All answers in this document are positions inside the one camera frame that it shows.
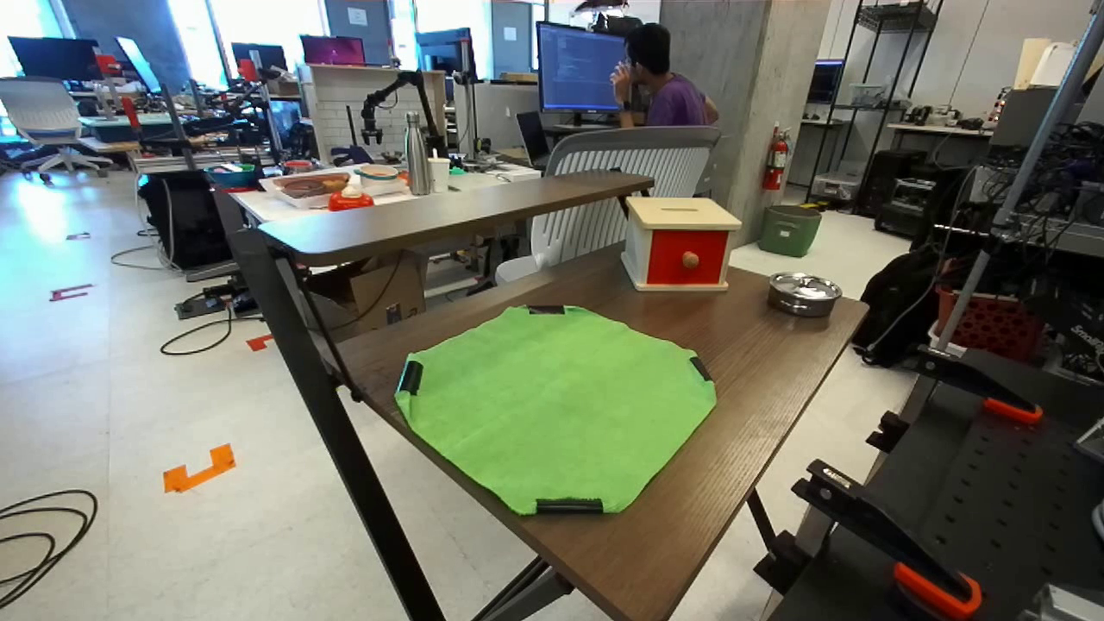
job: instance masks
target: metal bowl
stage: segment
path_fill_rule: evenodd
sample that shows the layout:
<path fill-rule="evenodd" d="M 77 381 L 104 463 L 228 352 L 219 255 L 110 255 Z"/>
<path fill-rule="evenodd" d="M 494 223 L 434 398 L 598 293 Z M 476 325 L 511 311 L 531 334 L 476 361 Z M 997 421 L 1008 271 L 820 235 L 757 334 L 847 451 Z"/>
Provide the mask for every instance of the metal bowl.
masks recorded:
<path fill-rule="evenodd" d="M 811 271 L 771 274 L 771 305 L 793 316 L 827 316 L 839 300 L 839 285 Z"/>

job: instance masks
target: red fire extinguisher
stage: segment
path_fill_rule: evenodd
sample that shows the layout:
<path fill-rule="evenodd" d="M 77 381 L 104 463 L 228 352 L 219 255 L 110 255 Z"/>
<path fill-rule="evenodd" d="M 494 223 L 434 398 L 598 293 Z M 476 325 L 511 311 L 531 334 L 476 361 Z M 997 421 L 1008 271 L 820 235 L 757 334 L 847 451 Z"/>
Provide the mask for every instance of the red fire extinguisher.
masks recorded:
<path fill-rule="evenodd" d="M 764 191 L 785 190 L 786 166 L 790 166 L 790 134 L 772 127 L 766 166 L 764 166 L 764 181 L 758 181 Z"/>

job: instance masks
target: bottle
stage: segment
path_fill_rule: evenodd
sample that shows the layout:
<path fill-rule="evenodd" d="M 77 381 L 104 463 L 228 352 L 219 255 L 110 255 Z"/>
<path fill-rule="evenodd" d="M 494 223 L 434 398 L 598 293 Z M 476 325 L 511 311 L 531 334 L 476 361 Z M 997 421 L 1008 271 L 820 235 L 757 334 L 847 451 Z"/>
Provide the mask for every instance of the bottle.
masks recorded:
<path fill-rule="evenodd" d="M 420 134 L 420 112 L 406 112 L 406 181 L 413 197 L 425 197 L 433 190 L 433 171 L 427 171 L 427 151 L 425 151 L 425 134 Z"/>

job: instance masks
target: gray floor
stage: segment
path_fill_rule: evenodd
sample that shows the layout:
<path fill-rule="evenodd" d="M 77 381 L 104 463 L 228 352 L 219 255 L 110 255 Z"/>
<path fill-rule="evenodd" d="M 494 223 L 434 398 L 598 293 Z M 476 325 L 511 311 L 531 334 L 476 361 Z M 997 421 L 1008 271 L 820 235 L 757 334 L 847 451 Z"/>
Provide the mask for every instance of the gray floor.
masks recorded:
<path fill-rule="evenodd" d="M 266 327 L 235 325 L 207 354 L 160 354 L 186 327 L 172 302 L 197 285 L 157 249 L 121 259 L 141 270 L 110 264 L 113 250 L 149 244 L 141 226 L 129 171 L 58 174 L 56 187 L 0 174 L 0 508 L 67 485 L 99 496 L 90 539 L 0 616 L 405 616 L 280 354 L 246 346 Z M 858 297 L 899 250 L 903 240 L 869 220 L 827 213 L 808 259 L 739 249 L 732 260 L 820 271 Z M 82 281 L 87 297 L 48 300 Z M 851 352 L 831 370 L 758 485 L 780 526 L 803 512 L 790 481 L 811 459 L 851 476 L 869 469 L 878 451 L 863 436 L 910 381 Z M 468 616 L 531 553 L 366 405 L 352 411 L 447 615 Z M 192 492 L 163 488 L 166 469 L 197 469 L 223 442 L 238 454 L 228 476 Z M 71 520 L 8 520 L 0 539 L 39 526 L 67 530 Z M 764 541 L 739 512 L 675 616 L 758 616 L 771 596 L 752 573 L 758 555 Z M 0 547 L 0 577 L 35 557 L 43 546 Z M 577 593 L 540 616 L 603 615 Z"/>

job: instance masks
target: green octagonal mat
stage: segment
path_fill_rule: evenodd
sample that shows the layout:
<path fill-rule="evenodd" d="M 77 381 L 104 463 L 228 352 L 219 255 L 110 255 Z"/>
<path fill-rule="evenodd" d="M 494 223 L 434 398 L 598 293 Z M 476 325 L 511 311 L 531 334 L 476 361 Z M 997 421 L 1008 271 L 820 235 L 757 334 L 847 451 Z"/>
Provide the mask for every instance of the green octagonal mat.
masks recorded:
<path fill-rule="evenodd" d="M 406 354 L 396 404 L 519 512 L 624 510 L 713 411 L 689 348 L 583 305 L 506 305 Z"/>

